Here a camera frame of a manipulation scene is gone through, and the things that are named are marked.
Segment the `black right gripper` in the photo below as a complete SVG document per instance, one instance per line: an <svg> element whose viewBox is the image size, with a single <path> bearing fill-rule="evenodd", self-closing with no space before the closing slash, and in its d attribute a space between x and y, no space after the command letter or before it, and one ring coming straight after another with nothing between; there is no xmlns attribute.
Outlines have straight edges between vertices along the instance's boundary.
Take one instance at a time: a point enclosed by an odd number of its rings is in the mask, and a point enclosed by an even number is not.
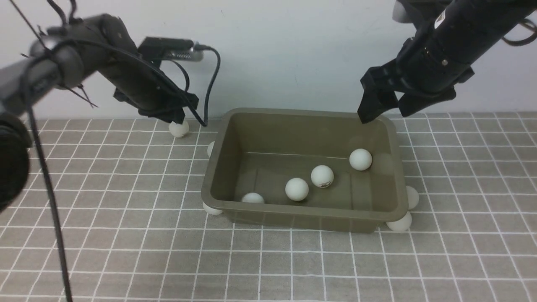
<svg viewBox="0 0 537 302"><path fill-rule="evenodd" d="M426 60L405 66L393 59L364 73L360 80L364 93L357 114L362 124L397 108L403 117L409 117L437 103L453 100L455 86L474 75L470 66L464 66L459 73Z"/></svg>

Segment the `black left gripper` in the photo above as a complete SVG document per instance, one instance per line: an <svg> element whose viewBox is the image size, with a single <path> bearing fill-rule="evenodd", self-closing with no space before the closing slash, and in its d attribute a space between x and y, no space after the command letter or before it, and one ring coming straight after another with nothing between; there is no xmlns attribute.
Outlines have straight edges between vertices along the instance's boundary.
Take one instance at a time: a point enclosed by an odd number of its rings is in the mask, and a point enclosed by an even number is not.
<svg viewBox="0 0 537 302"><path fill-rule="evenodd" d="M113 94L117 101L127 103L138 110L138 114L157 119L167 119L167 123L183 124L184 107L187 101L197 109L199 97L183 91L170 92L161 89L154 82L114 82Z"/></svg>

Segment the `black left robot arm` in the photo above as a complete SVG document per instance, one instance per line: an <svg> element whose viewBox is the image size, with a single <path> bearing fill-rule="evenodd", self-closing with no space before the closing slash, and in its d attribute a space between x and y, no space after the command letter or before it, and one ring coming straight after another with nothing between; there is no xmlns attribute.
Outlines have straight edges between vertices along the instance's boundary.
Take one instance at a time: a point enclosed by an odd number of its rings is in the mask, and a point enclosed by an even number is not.
<svg viewBox="0 0 537 302"><path fill-rule="evenodd" d="M1 69L1 210L28 180L32 138L21 115L50 90L75 88L95 72L115 86L120 101L163 122L181 123L183 109L199 103L139 52L119 17L96 15L49 28L28 58Z"/></svg>

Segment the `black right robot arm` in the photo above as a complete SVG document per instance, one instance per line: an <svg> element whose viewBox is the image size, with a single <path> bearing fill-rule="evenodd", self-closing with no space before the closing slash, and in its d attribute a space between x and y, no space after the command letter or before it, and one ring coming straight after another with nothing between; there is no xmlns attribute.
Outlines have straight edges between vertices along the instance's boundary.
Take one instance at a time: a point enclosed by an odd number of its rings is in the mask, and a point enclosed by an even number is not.
<svg viewBox="0 0 537 302"><path fill-rule="evenodd" d="M391 109L408 117L456 97L455 85L474 75L472 64L516 25L532 30L524 46L536 39L528 17L535 0L397 0L393 19L412 23L416 33L397 57L370 67L361 78L364 89L357 114L366 124Z"/></svg>

